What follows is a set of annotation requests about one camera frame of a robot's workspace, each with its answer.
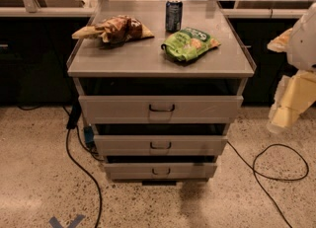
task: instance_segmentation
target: power cord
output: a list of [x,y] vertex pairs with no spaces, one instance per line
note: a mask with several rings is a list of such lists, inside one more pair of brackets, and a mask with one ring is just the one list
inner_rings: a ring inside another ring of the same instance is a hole
[[[66,113],[71,116],[71,113],[66,109],[66,107],[62,107]],[[89,152],[93,158],[95,158],[96,160],[98,161],[103,161],[103,160],[99,160],[97,159],[94,155],[95,154],[98,154],[96,152],[93,152],[92,150],[89,150],[88,148],[86,148],[84,146],[84,144],[82,143],[81,141],[81,138],[80,138],[80,134],[79,134],[79,127],[78,125],[75,126],[75,128],[77,129],[77,136],[78,136],[78,139],[79,139],[79,142],[81,144],[81,146],[84,148],[84,150],[86,150],[87,152]],[[91,180],[95,183],[96,187],[97,187],[97,190],[98,190],[98,195],[99,195],[99,212],[98,212],[98,217],[97,217],[97,220],[96,220],[96,224],[95,224],[95,228],[98,227],[99,225],[99,222],[100,222],[100,218],[101,218],[101,214],[102,214],[102,202],[103,202],[103,199],[102,199],[102,194],[101,194],[101,189],[100,189],[100,186],[97,182],[97,180],[85,169],[83,168],[73,157],[72,155],[70,154],[70,151],[69,151],[69,134],[70,134],[70,131],[72,130],[73,128],[68,128],[68,131],[67,131],[67,136],[66,136],[66,151],[67,151],[67,154],[69,156],[69,158],[71,159],[71,161],[77,165],[88,177],[91,178]]]
[[[277,202],[273,199],[273,197],[267,192],[267,190],[263,187],[263,185],[260,183],[259,179],[258,179],[258,176],[262,176],[264,178],[267,178],[267,179],[270,179],[270,180],[274,180],[274,181],[278,181],[278,182],[297,182],[297,181],[301,181],[303,180],[304,178],[306,178],[309,174],[309,166],[306,162],[306,160],[296,151],[294,150],[293,148],[287,146],[287,145],[283,145],[283,144],[272,144],[270,146],[268,146],[265,150],[263,150],[260,154],[258,154],[254,161],[253,161],[253,166],[249,165],[249,163],[247,161],[245,161],[245,159],[239,154],[239,152],[236,150],[236,148],[229,142],[227,141],[227,143],[233,148],[233,150],[236,152],[236,154],[239,156],[239,158],[253,171],[254,173],[254,177],[257,181],[257,183],[259,184],[259,186],[261,187],[261,189],[266,193],[266,195],[269,197],[269,199],[275,204],[276,206],[276,209],[277,211],[279,212],[280,216],[282,217],[282,219],[285,221],[285,223],[288,225],[288,227],[292,228],[292,226],[289,224],[289,222],[287,221],[287,219],[285,218],[284,214],[282,213],[282,211],[280,210],[280,208],[278,207],[277,205]],[[292,179],[287,179],[287,178],[275,178],[275,177],[269,177],[269,176],[266,176],[260,172],[258,172],[256,170],[256,162],[257,160],[260,158],[260,156],[262,156],[264,153],[266,153],[270,148],[272,147],[284,147],[284,148],[287,148],[287,149],[290,149],[291,151],[295,152],[299,157],[300,159],[304,162],[305,164],[305,168],[306,168],[306,172],[303,176],[301,177],[298,177],[298,178],[292,178]]]

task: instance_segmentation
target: speckled floor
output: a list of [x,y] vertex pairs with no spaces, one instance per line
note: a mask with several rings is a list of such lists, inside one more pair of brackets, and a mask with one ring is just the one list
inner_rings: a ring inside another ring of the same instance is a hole
[[[269,108],[242,108],[229,129],[229,140],[249,163],[272,143],[288,144],[301,153],[310,166],[306,179],[260,181],[292,227],[316,227],[316,109],[309,109],[292,130],[280,135],[266,130],[268,112]],[[67,121],[59,107],[0,108],[0,227],[71,227],[80,215],[82,220],[72,227],[94,227],[97,189],[67,156]],[[99,227],[288,227],[252,171],[228,145],[207,183],[175,186],[110,182],[102,164],[83,150],[76,131],[70,134],[70,152],[101,186]],[[265,154],[257,167],[271,176],[304,172],[296,156],[277,148]]]

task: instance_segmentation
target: bottom drawer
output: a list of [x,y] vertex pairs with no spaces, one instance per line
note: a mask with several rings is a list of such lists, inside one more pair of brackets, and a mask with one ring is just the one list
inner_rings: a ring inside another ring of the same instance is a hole
[[214,156],[108,156],[111,180],[208,180],[216,171]]

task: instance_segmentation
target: can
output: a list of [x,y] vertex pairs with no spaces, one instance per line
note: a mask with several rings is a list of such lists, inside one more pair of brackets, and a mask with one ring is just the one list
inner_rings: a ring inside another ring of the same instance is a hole
[[177,32],[181,28],[183,2],[167,0],[166,2],[166,31]]

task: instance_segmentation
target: top drawer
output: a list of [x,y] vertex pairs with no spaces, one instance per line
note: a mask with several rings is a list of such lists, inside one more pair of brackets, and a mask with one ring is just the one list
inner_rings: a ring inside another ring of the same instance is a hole
[[88,123],[226,123],[241,96],[81,96]]

